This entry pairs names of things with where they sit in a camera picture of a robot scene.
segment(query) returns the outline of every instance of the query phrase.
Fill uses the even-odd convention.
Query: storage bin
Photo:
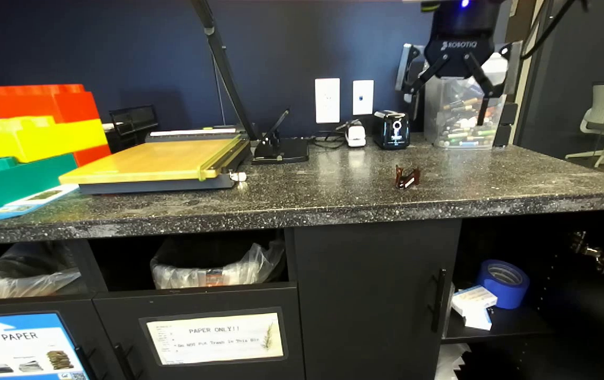
[[[86,293],[61,243],[16,243],[0,255],[0,299]]]
[[[0,119],[0,157],[21,162],[107,147],[99,119],[54,124],[51,116]]]
[[[0,119],[45,115],[57,123],[99,119],[94,97],[81,85],[0,87]]]
[[[155,289],[225,287],[264,284],[280,264],[282,243],[270,242],[268,249],[251,243],[247,252],[196,253],[182,239],[169,239],[151,258]]]
[[[45,160],[36,160],[29,166],[19,166],[12,159],[0,159],[0,207],[42,192],[45,188],[59,186],[59,175],[76,168],[74,157],[54,157]]]
[[[94,147],[88,150],[74,153],[76,168],[84,168],[84,166],[99,160],[103,157],[109,157],[109,147]]]

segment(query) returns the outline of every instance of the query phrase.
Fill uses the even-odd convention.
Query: yellow paper tray
[[[0,157],[21,162],[44,160],[94,147],[105,147],[100,121],[54,124],[51,116],[0,119]]]
[[[148,141],[61,175],[61,183],[213,179],[247,143],[232,140]]]

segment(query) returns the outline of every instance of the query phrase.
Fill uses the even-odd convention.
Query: electrical outlet
[[[352,80],[352,115],[371,115],[374,80]]]
[[[339,79],[314,80],[316,124],[339,123]]]

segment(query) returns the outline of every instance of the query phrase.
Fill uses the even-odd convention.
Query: blue object
[[[496,295],[496,309],[512,311],[518,309],[530,277],[517,266],[499,259],[480,263],[476,284]]]

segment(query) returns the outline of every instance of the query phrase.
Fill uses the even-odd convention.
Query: small object on counter
[[[346,140],[347,148],[362,148],[364,147],[364,130],[362,130],[362,123],[359,119],[352,119],[347,123],[343,140]]]
[[[232,182],[245,183],[247,174],[245,172],[229,172],[227,174],[232,177]]]
[[[420,183],[420,177],[421,172],[418,168],[407,172],[404,168],[395,166],[395,183],[399,188],[416,188]]]

